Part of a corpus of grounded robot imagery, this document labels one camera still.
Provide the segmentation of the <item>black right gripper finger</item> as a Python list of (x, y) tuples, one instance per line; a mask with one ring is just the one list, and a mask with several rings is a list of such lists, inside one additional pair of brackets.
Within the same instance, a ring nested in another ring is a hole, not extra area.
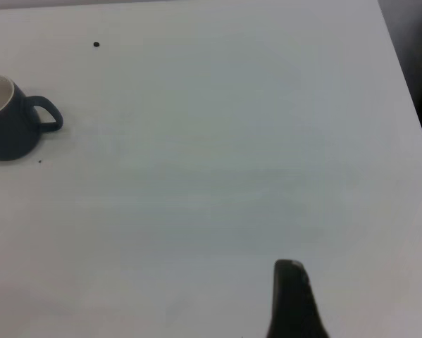
[(329, 338), (309, 276), (299, 261), (275, 262), (271, 321), (266, 336)]

